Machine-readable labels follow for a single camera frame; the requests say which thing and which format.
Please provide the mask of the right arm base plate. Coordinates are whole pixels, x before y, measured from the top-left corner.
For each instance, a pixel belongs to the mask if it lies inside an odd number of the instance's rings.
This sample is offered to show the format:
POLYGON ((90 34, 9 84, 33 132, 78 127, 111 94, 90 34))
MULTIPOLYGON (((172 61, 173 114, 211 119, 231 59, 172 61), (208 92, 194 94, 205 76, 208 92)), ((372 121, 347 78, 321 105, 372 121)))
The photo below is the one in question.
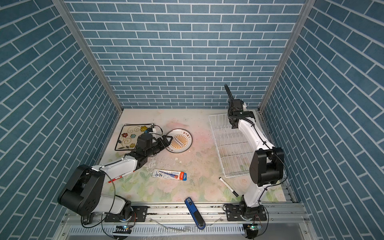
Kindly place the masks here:
POLYGON ((229 222, 266 221, 267 214, 263 207, 241 207, 239 205, 224 204, 222 206, 229 222))

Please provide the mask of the white round plate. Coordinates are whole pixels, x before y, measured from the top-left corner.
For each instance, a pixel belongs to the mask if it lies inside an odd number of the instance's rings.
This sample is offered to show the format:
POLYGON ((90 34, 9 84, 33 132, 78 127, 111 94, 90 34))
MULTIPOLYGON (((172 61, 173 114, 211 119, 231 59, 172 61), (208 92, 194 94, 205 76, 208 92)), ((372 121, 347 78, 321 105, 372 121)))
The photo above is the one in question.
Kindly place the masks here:
POLYGON ((174 129, 166 135, 173 137, 171 144, 167 147, 167 150, 171 153, 183 153, 192 146, 192 134, 185 129, 174 129))

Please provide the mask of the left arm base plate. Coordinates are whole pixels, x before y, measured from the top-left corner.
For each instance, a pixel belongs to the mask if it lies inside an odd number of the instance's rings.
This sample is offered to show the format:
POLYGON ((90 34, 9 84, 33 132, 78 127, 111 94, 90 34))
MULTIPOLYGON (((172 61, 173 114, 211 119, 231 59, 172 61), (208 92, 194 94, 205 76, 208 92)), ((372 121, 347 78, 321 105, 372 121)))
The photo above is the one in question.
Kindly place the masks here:
POLYGON ((107 214, 105 216, 106 223, 143 223, 146 220, 148 206, 131 206, 128 215, 125 212, 121 214, 107 214))

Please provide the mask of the black square plate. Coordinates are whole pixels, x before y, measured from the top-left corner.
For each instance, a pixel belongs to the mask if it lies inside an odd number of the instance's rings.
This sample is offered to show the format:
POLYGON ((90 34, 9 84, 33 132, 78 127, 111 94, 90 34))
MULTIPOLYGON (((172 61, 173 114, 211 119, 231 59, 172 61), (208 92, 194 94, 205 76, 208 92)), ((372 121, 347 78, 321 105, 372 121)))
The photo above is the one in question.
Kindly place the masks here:
POLYGON ((123 125, 115 151, 131 151, 138 142, 138 137, 145 133, 148 128, 153 128, 155 124, 125 124, 123 125))

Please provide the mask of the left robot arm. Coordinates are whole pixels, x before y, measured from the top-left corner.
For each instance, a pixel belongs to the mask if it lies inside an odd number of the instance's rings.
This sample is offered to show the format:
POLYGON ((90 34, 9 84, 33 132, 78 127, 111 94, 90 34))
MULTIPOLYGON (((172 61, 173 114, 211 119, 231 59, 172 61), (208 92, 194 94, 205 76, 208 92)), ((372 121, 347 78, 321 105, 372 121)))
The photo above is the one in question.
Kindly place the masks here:
POLYGON ((134 173, 171 145, 173 137, 152 134, 138 137, 135 148, 121 159, 103 165, 78 166, 58 196, 58 203, 81 217, 92 213, 118 216, 120 222, 128 222, 133 216, 131 201, 116 195, 115 181, 134 173))

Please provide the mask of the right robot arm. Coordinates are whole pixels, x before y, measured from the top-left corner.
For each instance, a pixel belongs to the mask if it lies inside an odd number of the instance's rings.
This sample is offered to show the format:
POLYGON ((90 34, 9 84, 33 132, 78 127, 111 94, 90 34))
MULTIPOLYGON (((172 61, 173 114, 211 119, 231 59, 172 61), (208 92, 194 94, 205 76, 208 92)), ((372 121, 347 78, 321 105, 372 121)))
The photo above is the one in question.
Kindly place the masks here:
POLYGON ((253 157, 249 174, 253 181, 240 201, 240 215, 245 220, 265 219, 262 196, 274 186, 278 186, 284 176, 284 151, 275 147, 258 127, 258 120, 253 112, 246 110, 246 104, 235 99, 228 85, 225 90, 229 97, 228 119, 232 129, 240 130, 252 147, 253 157))

